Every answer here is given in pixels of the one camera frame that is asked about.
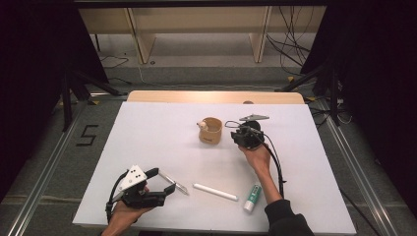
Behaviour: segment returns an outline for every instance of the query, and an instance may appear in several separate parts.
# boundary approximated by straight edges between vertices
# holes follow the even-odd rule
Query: cable
[[[368,225],[372,228],[372,230],[374,230],[375,234],[377,234],[378,236],[381,236],[381,234],[378,232],[378,230],[374,227],[374,225],[372,225],[371,221],[369,221],[369,219],[366,217],[366,215],[362,212],[362,210],[357,207],[353,201],[349,198],[349,196],[346,195],[346,193],[340,189],[339,187],[339,191],[340,193],[353,205],[353,207],[358,211],[358,213],[365,219],[365,221],[368,223]]]
[[[113,189],[111,190],[111,194],[110,197],[108,198],[108,202],[105,205],[105,211],[106,211],[106,215],[107,215],[107,222],[110,222],[110,218],[111,218],[111,210],[113,209],[113,196],[114,196],[114,192],[116,192],[116,188],[119,185],[119,182],[126,177],[126,175],[128,174],[129,170],[127,170],[125,173],[123,173],[122,175],[119,176],[119,178],[117,179],[116,183],[113,186]]]
[[[126,83],[126,84],[128,84],[128,85],[130,85],[130,86],[132,85],[132,82],[128,82],[128,81],[122,80],[122,79],[117,78],[117,77],[109,78],[108,80],[109,80],[109,81],[110,81],[110,80],[118,80],[118,81],[124,82],[124,83]]]
[[[110,57],[113,57],[113,58],[116,58],[116,59],[120,59],[120,60],[124,60],[124,61],[123,61],[123,62],[121,62],[121,63],[119,63],[119,64],[117,64],[117,65],[115,65],[115,66],[112,66],[112,67],[106,67],[106,68],[108,68],[108,69],[111,69],[111,68],[116,68],[116,67],[118,67],[118,66],[120,66],[120,65],[122,65],[122,64],[125,64],[126,62],[128,62],[128,61],[129,61],[129,58],[126,58],[126,57],[105,56],[104,58],[100,59],[100,62],[102,62],[102,61],[104,61],[105,59],[110,58]]]

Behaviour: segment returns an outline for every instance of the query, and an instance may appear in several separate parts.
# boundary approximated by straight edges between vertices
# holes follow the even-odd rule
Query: sleeve
[[[278,200],[265,208],[269,236],[314,236],[302,214],[294,214],[290,201]]]

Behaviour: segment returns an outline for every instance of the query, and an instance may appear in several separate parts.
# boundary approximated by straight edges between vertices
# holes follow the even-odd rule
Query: white table
[[[268,115],[260,121],[272,139],[281,162],[286,199],[294,212],[303,213],[315,233],[355,234],[356,231],[338,191],[309,108],[302,104],[199,104],[125,102],[117,116],[74,223],[107,224],[104,206],[114,182],[133,164],[144,171],[159,167],[185,185],[190,196],[175,191],[165,206],[147,213],[134,227],[166,231],[259,233],[268,231],[263,196],[251,214],[243,204],[257,178],[245,157],[223,128],[217,146],[198,139],[196,123],[213,116],[238,121],[250,114]],[[273,163],[271,172],[277,183]],[[229,201],[192,188],[200,183],[237,195]],[[152,191],[169,184],[155,176]]]

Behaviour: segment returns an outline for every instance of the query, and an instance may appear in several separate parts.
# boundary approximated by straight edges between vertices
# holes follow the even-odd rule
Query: tripod leg
[[[337,98],[338,98],[338,75],[335,69],[331,77],[331,92],[330,92],[330,117],[336,126],[340,126],[337,117]]]
[[[314,77],[316,77],[323,69],[325,68],[324,65],[321,65],[320,67],[316,68],[315,70],[311,71],[307,75],[303,76],[302,78],[296,80],[291,85],[288,85],[284,88],[277,88],[274,91],[292,91],[293,89],[303,85],[304,83],[310,81]]]
[[[107,85],[105,85],[104,83],[99,82],[98,80],[96,80],[96,79],[94,79],[94,78],[90,77],[89,75],[84,74],[83,72],[80,72],[80,71],[73,71],[73,73],[74,73],[74,75],[75,75],[76,77],[81,78],[81,79],[83,79],[83,80],[85,80],[85,81],[87,81],[87,82],[90,82],[90,83],[92,83],[93,85],[95,85],[96,87],[98,87],[98,88],[100,88],[100,89],[103,89],[103,90],[105,90],[105,91],[109,92],[109,93],[110,93],[110,94],[112,94],[112,95],[117,95],[117,96],[118,96],[118,95],[127,95],[127,93],[126,93],[126,92],[120,92],[119,90],[116,90],[116,89],[114,89],[114,88],[112,88],[112,87],[110,87],[110,86],[107,86]]]
[[[62,78],[61,83],[62,90],[62,102],[64,103],[64,129],[63,132],[67,131],[73,120],[73,111],[71,109],[71,96],[70,96],[70,82],[68,75],[65,74]]]

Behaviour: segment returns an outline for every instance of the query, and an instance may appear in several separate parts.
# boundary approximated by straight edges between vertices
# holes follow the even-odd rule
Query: white tube
[[[216,189],[212,189],[210,187],[207,187],[207,186],[204,186],[204,185],[201,185],[201,184],[193,184],[193,187],[195,189],[203,190],[205,192],[208,192],[210,194],[214,194],[214,195],[218,195],[220,197],[224,197],[224,198],[226,198],[228,200],[231,200],[231,201],[235,201],[235,202],[239,201],[239,198],[235,195],[227,194],[227,193],[221,192],[221,191],[216,190]]]

